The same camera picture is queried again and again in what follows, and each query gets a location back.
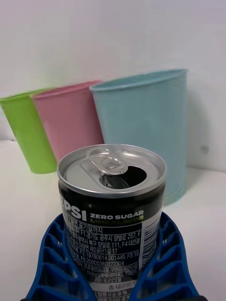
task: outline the cup rim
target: cup rim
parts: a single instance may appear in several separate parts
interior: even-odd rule
[[[1,97],[0,98],[0,104],[6,104],[12,101],[20,101],[24,97],[30,97],[33,94],[37,93],[42,93],[44,91],[47,91],[49,88],[43,88],[43,89],[38,89],[38,90],[29,90],[27,92],[11,95],[11,96],[6,96],[6,97]]]
[[[119,89],[127,89],[138,86],[146,86],[150,84],[161,83],[170,79],[179,77],[182,74],[188,72],[188,69],[169,69],[169,70],[160,70],[150,73],[137,74],[133,76],[127,76],[118,79],[112,79],[105,81],[96,85],[93,85],[90,88],[92,92],[102,92],[102,91],[114,91]]]
[[[66,93],[71,93],[71,92],[76,92],[76,91],[81,91],[84,89],[88,89],[90,86],[100,83],[100,80],[93,80],[93,81],[87,81],[84,83],[79,83],[75,85],[69,85],[69,86],[62,86],[62,87],[57,87],[53,89],[48,89],[47,91],[41,92],[41,93],[36,93],[31,95],[33,100],[40,100],[42,98],[49,98],[53,96],[58,96],[60,94],[66,94]]]

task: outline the green cup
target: green cup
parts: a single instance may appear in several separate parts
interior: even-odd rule
[[[30,98],[30,95],[44,92],[45,90],[30,91],[0,98],[0,105],[27,164],[30,170],[36,174],[47,174],[57,170],[56,159],[38,112]]]

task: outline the pull tab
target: pull tab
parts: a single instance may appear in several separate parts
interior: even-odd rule
[[[114,151],[93,147],[86,152],[86,158],[92,162],[100,172],[108,175],[123,174],[128,170],[128,165]]]

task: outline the can rim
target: can rim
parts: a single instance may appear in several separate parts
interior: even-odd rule
[[[96,197],[96,198],[129,198],[129,197],[138,196],[138,195],[150,192],[150,191],[154,190],[155,188],[159,187],[166,180],[167,165],[166,165],[166,162],[162,159],[162,157],[160,157],[158,154],[154,153],[153,151],[147,150],[147,149],[145,149],[143,147],[129,145],[129,144],[120,144],[120,145],[121,146],[126,146],[126,147],[135,147],[137,149],[148,151],[148,152],[152,153],[152,155],[156,156],[164,164],[164,172],[163,172],[162,176],[153,185],[145,187],[145,188],[142,188],[140,190],[136,190],[136,191],[128,191],[127,189],[118,189],[117,191],[113,190],[112,193],[102,193],[102,192],[99,192],[99,191],[93,191],[93,190],[89,190],[89,189],[84,189],[84,188],[81,188],[79,186],[70,184],[64,178],[64,175],[62,175],[60,173],[61,163],[63,162],[64,159],[66,159],[67,157],[71,156],[73,153],[75,153],[75,152],[77,152],[79,150],[82,150],[82,149],[88,149],[90,147],[90,146],[88,146],[88,147],[80,148],[78,150],[74,150],[74,151],[70,152],[69,154],[67,154],[66,156],[64,156],[61,159],[61,161],[60,161],[60,163],[58,165],[58,168],[57,168],[57,176],[59,178],[59,181],[64,186],[66,186],[67,188],[69,188],[70,190],[75,191],[77,193],[80,193],[82,195],[90,196],[90,197]]]

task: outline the light blue cup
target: light blue cup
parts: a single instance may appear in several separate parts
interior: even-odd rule
[[[158,71],[90,87],[105,143],[144,147],[166,161],[165,204],[185,192],[186,73]]]

